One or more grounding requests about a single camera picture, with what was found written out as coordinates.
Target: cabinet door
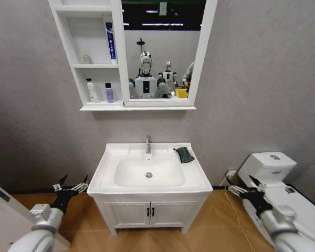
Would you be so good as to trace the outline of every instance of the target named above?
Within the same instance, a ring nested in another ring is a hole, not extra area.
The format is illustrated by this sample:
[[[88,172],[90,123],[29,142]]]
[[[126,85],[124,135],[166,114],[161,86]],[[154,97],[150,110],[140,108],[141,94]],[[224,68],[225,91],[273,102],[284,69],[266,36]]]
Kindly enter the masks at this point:
[[[151,226],[182,227],[192,212],[195,201],[152,202]]]
[[[107,202],[105,206],[115,228],[149,226],[150,202]]]

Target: ceiling light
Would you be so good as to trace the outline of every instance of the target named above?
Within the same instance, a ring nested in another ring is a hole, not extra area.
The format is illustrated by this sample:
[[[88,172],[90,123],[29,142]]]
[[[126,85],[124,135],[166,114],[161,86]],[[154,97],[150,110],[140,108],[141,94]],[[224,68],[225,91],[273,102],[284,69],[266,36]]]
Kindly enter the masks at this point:
[[[143,23],[143,26],[170,26],[170,23]]]
[[[183,26],[180,23],[143,23],[143,26]]]

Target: sink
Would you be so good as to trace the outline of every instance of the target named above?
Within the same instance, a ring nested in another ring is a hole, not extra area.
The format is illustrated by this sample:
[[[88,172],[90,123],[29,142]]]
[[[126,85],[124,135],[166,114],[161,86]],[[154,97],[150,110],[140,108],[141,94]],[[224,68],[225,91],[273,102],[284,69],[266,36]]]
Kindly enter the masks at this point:
[[[114,182],[118,186],[131,188],[180,186],[184,181],[180,161],[159,156],[152,159],[123,159],[114,175]]]
[[[182,164],[174,150],[187,147],[195,160]],[[211,192],[190,143],[111,143],[94,173],[88,194]]]

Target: yellow cup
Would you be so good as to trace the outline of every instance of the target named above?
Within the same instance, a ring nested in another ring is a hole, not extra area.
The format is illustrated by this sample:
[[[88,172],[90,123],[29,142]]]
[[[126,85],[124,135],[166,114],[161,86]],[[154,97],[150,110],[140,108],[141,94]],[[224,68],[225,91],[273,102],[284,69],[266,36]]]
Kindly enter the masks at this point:
[[[188,93],[185,88],[177,88],[175,89],[176,95],[179,98],[188,98]]]

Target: white door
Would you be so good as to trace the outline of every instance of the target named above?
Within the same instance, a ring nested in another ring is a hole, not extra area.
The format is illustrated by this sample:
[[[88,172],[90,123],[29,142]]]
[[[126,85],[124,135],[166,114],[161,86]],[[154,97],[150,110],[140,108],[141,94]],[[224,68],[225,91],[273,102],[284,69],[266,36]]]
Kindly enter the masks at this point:
[[[189,214],[195,201],[152,202],[151,226],[183,227],[187,224]]]
[[[106,202],[115,228],[149,227],[150,202]]]
[[[30,232],[34,222],[29,210],[0,187],[0,252],[7,252],[15,241]],[[57,234],[54,252],[69,247],[70,242]]]

